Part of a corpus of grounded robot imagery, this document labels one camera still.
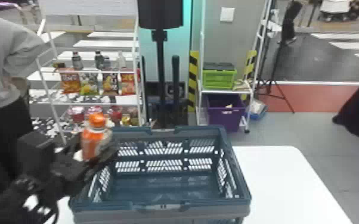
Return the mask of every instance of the black pants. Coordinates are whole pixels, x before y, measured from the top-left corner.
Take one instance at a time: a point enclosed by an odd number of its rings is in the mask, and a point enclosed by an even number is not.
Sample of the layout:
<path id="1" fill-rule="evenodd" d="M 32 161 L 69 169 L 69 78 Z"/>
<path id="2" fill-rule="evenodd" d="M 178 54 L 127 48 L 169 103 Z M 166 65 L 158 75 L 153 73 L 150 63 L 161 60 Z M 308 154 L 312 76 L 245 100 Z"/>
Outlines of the black pants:
<path id="1" fill-rule="evenodd" d="M 281 33 L 281 39 L 287 41 L 295 37 L 295 29 L 293 21 L 298 16 L 303 5 L 298 1 L 290 3 L 289 8 L 285 12 L 283 21 L 283 31 Z"/>
<path id="2" fill-rule="evenodd" d="M 22 98 L 0 108 L 0 193 L 20 174 L 17 140 L 32 130 L 29 110 Z"/>

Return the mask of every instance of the orange bottle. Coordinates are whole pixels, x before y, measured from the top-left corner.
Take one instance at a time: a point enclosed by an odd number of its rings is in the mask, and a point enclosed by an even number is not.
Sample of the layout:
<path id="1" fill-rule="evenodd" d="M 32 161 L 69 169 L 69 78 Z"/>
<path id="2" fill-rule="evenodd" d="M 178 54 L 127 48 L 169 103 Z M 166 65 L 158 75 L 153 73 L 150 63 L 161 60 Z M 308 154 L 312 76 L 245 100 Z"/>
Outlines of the orange bottle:
<path id="1" fill-rule="evenodd" d="M 81 139 L 82 159 L 85 161 L 98 156 L 112 137 L 112 132 L 106 128 L 106 118 L 103 114 L 89 115 L 88 122 Z"/>

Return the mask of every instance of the yellow and black hazard stripe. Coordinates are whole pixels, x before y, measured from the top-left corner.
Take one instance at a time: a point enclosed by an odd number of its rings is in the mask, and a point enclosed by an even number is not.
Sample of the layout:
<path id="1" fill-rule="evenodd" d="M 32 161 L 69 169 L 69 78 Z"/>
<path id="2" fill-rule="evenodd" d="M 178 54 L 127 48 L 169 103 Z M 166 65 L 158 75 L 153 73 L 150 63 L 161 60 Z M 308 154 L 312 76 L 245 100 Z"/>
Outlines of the yellow and black hazard stripe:
<path id="1" fill-rule="evenodd" d="M 245 69 L 243 71 L 243 77 L 247 80 L 253 78 L 253 70 L 255 69 L 255 61 L 256 61 L 257 55 L 258 55 L 257 51 L 249 51 L 247 53 L 247 57 L 246 57 L 246 61 L 245 61 Z M 246 100 L 247 95 L 243 94 L 241 96 L 241 99 L 242 99 L 242 101 Z"/>
<path id="2" fill-rule="evenodd" d="M 199 51 L 191 51 L 189 57 L 188 112 L 195 112 L 197 98 L 197 74 Z"/>

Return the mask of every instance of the green storage drawer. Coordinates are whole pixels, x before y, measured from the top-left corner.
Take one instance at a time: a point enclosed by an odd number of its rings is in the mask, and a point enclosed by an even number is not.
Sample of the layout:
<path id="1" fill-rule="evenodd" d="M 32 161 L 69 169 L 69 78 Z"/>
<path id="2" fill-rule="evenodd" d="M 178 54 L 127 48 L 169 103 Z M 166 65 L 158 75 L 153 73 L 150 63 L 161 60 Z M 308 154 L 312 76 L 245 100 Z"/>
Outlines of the green storage drawer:
<path id="1" fill-rule="evenodd" d="M 203 87 L 205 89 L 232 89 L 237 70 L 231 63 L 204 63 Z"/>

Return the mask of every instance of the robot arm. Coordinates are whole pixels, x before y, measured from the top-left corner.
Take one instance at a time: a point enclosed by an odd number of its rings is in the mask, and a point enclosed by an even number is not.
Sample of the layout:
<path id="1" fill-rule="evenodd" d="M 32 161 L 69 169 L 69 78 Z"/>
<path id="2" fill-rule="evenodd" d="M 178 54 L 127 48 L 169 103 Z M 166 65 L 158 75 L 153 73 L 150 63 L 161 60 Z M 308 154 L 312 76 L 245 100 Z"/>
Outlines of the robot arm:
<path id="1" fill-rule="evenodd" d="M 57 202 L 75 196 L 92 177 L 116 159 L 117 142 L 112 141 L 102 153 L 87 162 L 77 161 L 80 135 L 76 135 L 59 153 L 55 143 L 38 132 L 18 140 L 18 157 L 23 173 L 0 195 L 0 224 L 43 224 L 51 217 L 58 220 Z M 26 200 L 38 197 L 32 210 L 24 207 Z"/>

